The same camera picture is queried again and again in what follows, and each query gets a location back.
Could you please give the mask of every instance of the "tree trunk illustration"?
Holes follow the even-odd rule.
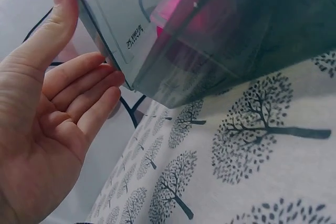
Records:
[[[197,120],[191,120],[189,121],[191,124],[197,124],[197,125],[204,125],[206,123],[205,120],[197,121]]]
[[[174,200],[188,216],[188,219],[192,220],[194,218],[194,214],[191,212],[190,208],[179,198],[179,196],[175,195]]]
[[[299,127],[267,127],[268,134],[292,135],[313,139],[327,139],[331,135],[331,130],[314,130]]]
[[[156,165],[154,164],[153,161],[151,161],[151,165],[152,165],[153,169],[155,170],[156,169]]]

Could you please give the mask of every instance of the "printed tree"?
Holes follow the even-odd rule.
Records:
[[[134,135],[132,136],[132,138],[131,138],[131,140],[130,140],[128,149],[131,148],[131,147],[133,146],[133,144],[134,144],[136,141],[138,141],[139,133],[141,132],[142,128],[143,128],[143,126],[140,125],[140,126],[136,129]]]
[[[323,215],[325,204],[305,205],[301,199],[285,203],[284,199],[275,204],[263,203],[252,206],[249,212],[236,215],[230,224],[245,223],[306,223],[306,224],[332,224],[331,216]]]
[[[109,216],[106,219],[106,224],[117,224],[117,219],[119,215],[119,207],[115,207],[110,212]]]
[[[314,64],[322,71],[333,78],[336,72],[336,51],[329,51],[312,59]]]
[[[136,145],[133,151],[132,160],[134,160],[137,157],[140,151],[145,150],[144,144],[149,136],[150,131],[151,131],[150,129],[146,130],[145,133],[143,133],[141,139],[138,141],[138,144]]]
[[[156,113],[157,113],[157,110],[159,109],[159,107],[160,107],[160,104],[158,103],[157,105],[155,105],[155,107],[154,107],[154,109],[153,109],[153,111],[150,115],[147,115],[147,114],[144,115],[144,116],[148,116],[148,119],[145,123],[145,128],[147,128],[150,125],[150,123],[152,122],[152,120],[154,118],[156,118]]]
[[[96,206],[97,206],[97,203],[94,203],[93,206],[92,206],[92,208],[91,208],[91,211],[89,213],[89,216],[87,217],[87,221],[91,221],[91,218],[92,218],[93,212],[96,209]]]
[[[117,193],[117,198],[119,199],[123,193],[126,191],[126,193],[128,193],[128,184],[134,174],[134,171],[135,171],[135,167],[136,167],[136,163],[133,164],[131,166],[131,168],[126,172],[124,178],[122,179],[121,183],[120,183],[120,186],[119,186],[119,189],[118,189],[118,193]]]
[[[143,156],[140,167],[138,169],[137,179],[141,179],[146,173],[150,166],[153,167],[153,169],[156,169],[156,165],[154,163],[154,159],[159,152],[159,149],[161,147],[163,141],[163,136],[158,137],[152,145],[149,147],[148,151]]]
[[[159,116],[158,120],[156,121],[156,123],[154,124],[154,129],[153,129],[153,136],[155,136],[157,134],[157,132],[159,132],[159,130],[162,128],[164,122],[166,121],[171,121],[172,118],[170,116],[168,116],[168,110],[164,110],[161,115]]]
[[[140,187],[131,193],[130,197],[126,201],[121,215],[121,224],[134,223],[143,206],[143,203],[145,202],[146,193],[147,190],[144,187]]]
[[[182,200],[182,193],[188,186],[196,166],[196,152],[184,152],[172,160],[159,177],[150,204],[151,223],[165,223],[176,203],[191,220],[193,212]]]
[[[118,170],[118,167],[116,166],[116,167],[113,169],[112,173],[110,174],[108,180],[106,181],[105,189],[107,189],[109,186],[112,185],[112,181],[113,181],[115,175],[117,174],[117,170]]]
[[[95,211],[95,213],[94,213],[94,217],[95,217],[95,218],[99,216],[100,209],[101,209],[102,205],[103,205],[104,202],[105,202],[105,198],[106,198],[106,195],[103,195],[103,196],[100,198],[100,200],[99,200],[99,202],[98,202],[98,204],[97,204],[96,211]]]
[[[330,130],[287,127],[284,118],[293,89],[281,73],[257,80],[222,120],[213,139],[213,174],[223,182],[239,183],[269,160],[275,135],[327,139]]]
[[[120,165],[119,170],[118,170],[117,177],[119,177],[119,175],[121,174],[121,172],[123,170],[125,170],[126,164],[130,160],[131,154],[132,154],[132,151],[127,152],[126,156],[122,159],[121,165]]]
[[[104,207],[103,210],[107,207],[111,208],[111,200],[114,197],[114,195],[116,194],[117,191],[117,187],[118,187],[119,182],[115,182],[114,185],[112,186],[109,194],[107,195],[106,201],[104,203]]]
[[[188,135],[193,125],[204,125],[206,121],[197,120],[203,107],[203,100],[187,104],[176,118],[169,136],[169,147],[177,147]]]
[[[101,217],[97,224],[104,224],[104,217]]]

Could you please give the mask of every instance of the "white fabric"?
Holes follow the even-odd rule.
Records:
[[[153,102],[87,221],[336,223],[335,66],[329,52],[182,108]]]

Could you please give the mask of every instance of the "skin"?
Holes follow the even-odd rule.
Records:
[[[76,183],[124,76],[97,52],[46,72],[76,29],[76,0],[0,63],[0,223],[39,223]]]

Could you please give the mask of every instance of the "transparent plastic box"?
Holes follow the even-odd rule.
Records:
[[[125,86],[174,108],[336,47],[336,0],[79,0]]]

